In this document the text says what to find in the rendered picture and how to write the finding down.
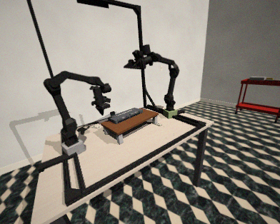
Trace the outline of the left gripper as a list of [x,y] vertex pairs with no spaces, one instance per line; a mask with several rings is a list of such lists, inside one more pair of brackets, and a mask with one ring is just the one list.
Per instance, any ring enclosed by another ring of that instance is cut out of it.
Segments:
[[[145,59],[145,60],[143,60]],[[146,58],[143,59],[135,59],[135,61],[133,59],[131,59],[130,61],[128,61],[128,63],[124,66],[124,68],[131,68],[131,69],[145,69],[146,65],[145,62],[147,64],[147,60]]]

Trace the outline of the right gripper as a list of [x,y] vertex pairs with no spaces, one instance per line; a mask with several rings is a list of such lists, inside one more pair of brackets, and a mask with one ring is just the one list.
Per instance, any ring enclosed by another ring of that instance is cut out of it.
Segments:
[[[92,105],[92,106],[93,106],[94,104],[96,105],[95,108],[99,111],[99,113],[100,113],[102,116],[104,115],[104,109],[110,108],[110,104],[104,103],[103,97],[104,97],[104,96],[102,96],[102,95],[100,95],[100,96],[94,96],[96,103],[95,103],[95,101],[92,101],[92,102],[91,102],[91,105]],[[100,105],[101,105],[101,106],[100,106]]]

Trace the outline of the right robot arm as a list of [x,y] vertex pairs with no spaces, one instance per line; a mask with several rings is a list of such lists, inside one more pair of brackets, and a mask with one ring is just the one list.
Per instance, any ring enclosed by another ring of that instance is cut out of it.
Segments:
[[44,80],[44,86],[46,90],[52,95],[56,107],[58,108],[59,113],[62,117],[63,128],[61,129],[61,133],[64,134],[64,144],[70,147],[75,143],[78,143],[79,141],[76,135],[78,124],[76,123],[76,119],[72,118],[71,120],[69,112],[61,96],[60,84],[62,84],[68,78],[70,78],[71,80],[83,81],[95,86],[91,86],[91,88],[89,89],[93,90],[94,96],[100,96],[102,95],[102,93],[111,92],[111,87],[108,83],[104,84],[98,76],[83,76],[68,71],[62,71],[54,77]]

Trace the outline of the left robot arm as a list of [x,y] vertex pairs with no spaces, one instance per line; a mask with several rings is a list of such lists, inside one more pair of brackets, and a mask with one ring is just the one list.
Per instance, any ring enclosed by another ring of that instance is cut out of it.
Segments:
[[[153,51],[151,52],[149,44],[141,46],[141,51],[135,50],[132,54],[134,55],[134,60],[141,59],[143,58],[141,56],[144,55],[147,60],[147,64],[149,64],[150,66],[153,66],[153,62],[160,62],[169,65],[170,82],[168,93],[164,95],[164,101],[165,103],[167,103],[166,109],[168,111],[174,111],[174,104],[176,102],[174,101],[173,91],[176,77],[179,75],[179,67],[175,64],[175,61],[168,58],[164,58],[160,54],[156,54]],[[174,68],[172,68],[171,65]]]

